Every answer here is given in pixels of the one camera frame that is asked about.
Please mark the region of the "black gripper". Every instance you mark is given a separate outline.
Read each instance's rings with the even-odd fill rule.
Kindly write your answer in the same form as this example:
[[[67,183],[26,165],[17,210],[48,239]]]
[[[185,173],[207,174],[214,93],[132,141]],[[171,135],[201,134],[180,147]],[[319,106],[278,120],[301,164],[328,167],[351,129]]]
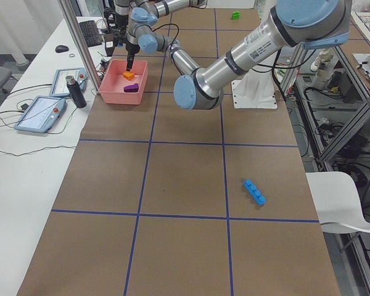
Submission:
[[[127,64],[126,64],[126,70],[130,72],[133,67],[133,60],[135,58],[135,55],[139,52],[139,45],[133,44],[133,43],[127,43],[125,46],[125,49],[127,51]]]

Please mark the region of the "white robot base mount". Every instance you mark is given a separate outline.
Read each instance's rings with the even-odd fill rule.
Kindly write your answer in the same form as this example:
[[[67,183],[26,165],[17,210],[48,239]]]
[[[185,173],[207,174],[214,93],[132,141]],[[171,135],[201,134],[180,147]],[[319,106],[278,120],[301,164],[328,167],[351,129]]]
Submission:
[[[231,82],[235,109],[277,109],[273,78],[270,72],[253,70],[241,80]]]

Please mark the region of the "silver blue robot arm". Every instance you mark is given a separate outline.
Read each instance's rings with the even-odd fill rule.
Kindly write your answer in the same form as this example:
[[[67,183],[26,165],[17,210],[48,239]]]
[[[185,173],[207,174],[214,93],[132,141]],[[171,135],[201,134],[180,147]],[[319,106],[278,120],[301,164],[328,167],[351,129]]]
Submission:
[[[135,1],[128,37],[145,53],[165,52],[181,76],[173,95],[182,109],[211,110],[223,100],[223,88],[282,47],[307,49],[344,44],[349,36],[351,1],[277,1],[267,19],[207,68],[201,68],[177,40],[152,31],[158,18],[203,1]]]

